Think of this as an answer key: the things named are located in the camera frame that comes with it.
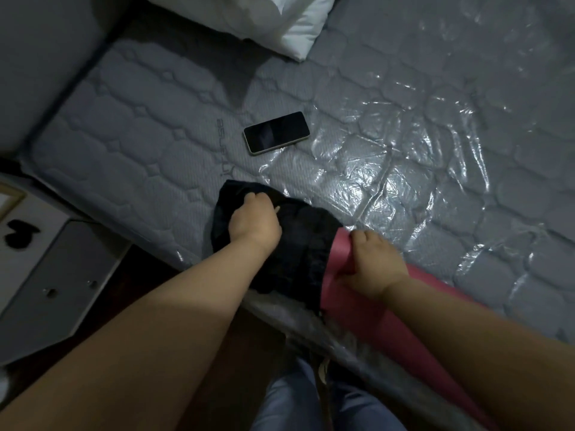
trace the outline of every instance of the quilted mattress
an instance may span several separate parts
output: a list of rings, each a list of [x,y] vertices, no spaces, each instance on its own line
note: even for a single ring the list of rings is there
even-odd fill
[[[308,60],[143,4],[22,153],[27,172],[184,269],[218,190],[260,181],[370,227],[494,311],[575,342],[575,70],[565,0],[338,0]],[[243,127],[311,137],[251,157]],[[244,305],[449,429],[479,426],[301,306]]]

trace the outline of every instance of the wooden floor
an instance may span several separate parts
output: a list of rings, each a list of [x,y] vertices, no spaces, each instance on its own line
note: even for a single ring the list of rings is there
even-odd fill
[[[175,270],[133,246],[75,336],[7,367],[11,387],[0,409],[122,309],[175,274]],[[238,310],[178,430],[248,431],[266,386],[278,368],[284,343],[282,333],[247,311]],[[374,394],[409,431],[437,429],[397,401],[376,392]]]

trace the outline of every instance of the phone screen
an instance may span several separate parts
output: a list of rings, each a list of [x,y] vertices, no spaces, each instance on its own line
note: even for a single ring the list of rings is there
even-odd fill
[[[309,137],[309,128],[302,112],[280,116],[244,129],[251,154],[261,154]]]

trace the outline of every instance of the pink yoga mat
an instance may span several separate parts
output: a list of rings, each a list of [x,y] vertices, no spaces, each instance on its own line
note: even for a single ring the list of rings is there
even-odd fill
[[[408,265],[408,271],[413,278],[435,289],[471,301],[463,293],[415,266]],[[465,393],[397,316],[382,304],[370,301],[337,280],[338,274],[354,272],[355,264],[349,232],[345,228],[340,228],[332,244],[323,277],[321,310],[339,325],[354,333],[358,340],[370,344],[399,363],[411,375],[427,384],[444,399],[466,411],[481,425],[490,430],[497,430],[493,420]]]

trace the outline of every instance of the dark fabric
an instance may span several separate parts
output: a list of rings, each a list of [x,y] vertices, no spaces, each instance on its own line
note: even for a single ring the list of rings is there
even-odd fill
[[[249,192],[265,192],[274,207],[280,206],[278,220],[283,230],[278,247],[250,287],[260,293],[276,290],[318,312],[329,251],[341,223],[327,210],[286,197],[271,187],[228,180],[220,189],[214,210],[211,236],[214,252],[229,244],[229,220]]]

